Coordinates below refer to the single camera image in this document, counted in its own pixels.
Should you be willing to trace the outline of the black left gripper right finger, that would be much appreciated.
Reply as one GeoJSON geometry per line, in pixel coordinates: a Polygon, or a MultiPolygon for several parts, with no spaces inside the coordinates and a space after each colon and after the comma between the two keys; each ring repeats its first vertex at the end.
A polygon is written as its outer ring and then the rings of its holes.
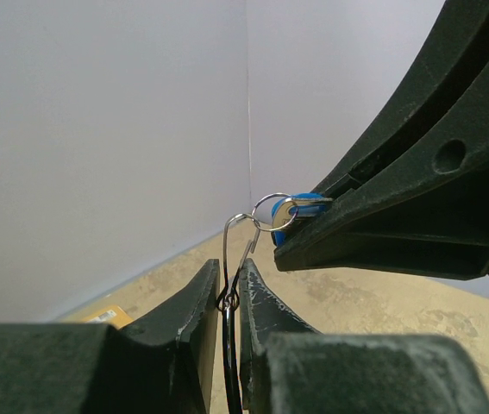
{"type": "Polygon", "coordinates": [[[489,413],[473,360],[438,335],[329,335],[241,270],[240,378],[250,413],[489,413]]]}

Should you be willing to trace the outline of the large metal keyring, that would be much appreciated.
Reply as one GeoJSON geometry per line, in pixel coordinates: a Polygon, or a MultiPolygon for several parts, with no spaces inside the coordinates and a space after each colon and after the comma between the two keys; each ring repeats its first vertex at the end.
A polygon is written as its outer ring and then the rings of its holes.
{"type": "Polygon", "coordinates": [[[242,413],[235,344],[235,309],[229,301],[223,303],[223,372],[228,411],[242,413]]]}

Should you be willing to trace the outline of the blue capped key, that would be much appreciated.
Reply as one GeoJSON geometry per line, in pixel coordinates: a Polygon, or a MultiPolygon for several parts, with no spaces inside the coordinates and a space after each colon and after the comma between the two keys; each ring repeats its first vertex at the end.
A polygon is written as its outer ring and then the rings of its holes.
{"type": "Polygon", "coordinates": [[[333,203],[318,193],[299,193],[278,201],[272,208],[273,244],[276,247],[299,225],[324,213],[333,203]]]}

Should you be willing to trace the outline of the metal wire key clip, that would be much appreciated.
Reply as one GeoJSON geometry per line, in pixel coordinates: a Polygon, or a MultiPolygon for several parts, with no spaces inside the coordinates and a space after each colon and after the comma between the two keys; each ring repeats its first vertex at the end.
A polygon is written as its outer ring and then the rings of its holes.
{"type": "Polygon", "coordinates": [[[223,270],[223,288],[221,292],[218,294],[216,299],[216,308],[219,311],[226,310],[236,310],[239,306],[240,300],[237,298],[237,285],[240,278],[241,270],[245,264],[246,259],[250,254],[254,252],[256,249],[257,243],[260,239],[260,235],[262,233],[276,233],[282,232],[291,226],[296,219],[298,218],[299,213],[299,205],[297,198],[283,192],[275,192],[271,194],[267,194],[263,198],[261,198],[258,202],[256,202],[252,208],[252,210],[248,213],[237,213],[231,216],[223,227],[223,241],[222,241],[222,270],[223,270]],[[287,209],[292,212],[289,218],[285,218],[282,220],[280,225],[271,225],[269,228],[265,228],[260,223],[260,220],[256,216],[257,210],[268,200],[281,198],[281,203],[290,204],[290,207],[287,209]],[[254,226],[254,234],[247,241],[245,248],[243,249],[243,253],[239,258],[238,265],[234,271],[229,270],[229,250],[228,250],[228,242],[229,242],[229,230],[234,227],[236,224],[241,223],[243,221],[249,220],[254,226]]]}

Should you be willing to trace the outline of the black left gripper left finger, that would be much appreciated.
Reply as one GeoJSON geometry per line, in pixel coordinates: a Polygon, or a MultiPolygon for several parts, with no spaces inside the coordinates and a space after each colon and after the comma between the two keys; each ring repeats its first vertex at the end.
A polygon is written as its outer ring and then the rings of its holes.
{"type": "Polygon", "coordinates": [[[123,328],[0,323],[0,413],[206,413],[220,265],[123,328]]]}

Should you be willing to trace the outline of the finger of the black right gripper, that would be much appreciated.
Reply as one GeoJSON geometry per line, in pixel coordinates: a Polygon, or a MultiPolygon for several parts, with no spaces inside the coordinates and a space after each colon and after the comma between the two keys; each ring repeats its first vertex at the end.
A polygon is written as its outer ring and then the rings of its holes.
{"type": "Polygon", "coordinates": [[[314,191],[338,198],[385,170],[459,101],[489,62],[489,1],[447,1],[383,109],[314,191]]]}
{"type": "Polygon", "coordinates": [[[489,275],[489,62],[403,156],[279,247],[281,271],[489,275]]]}

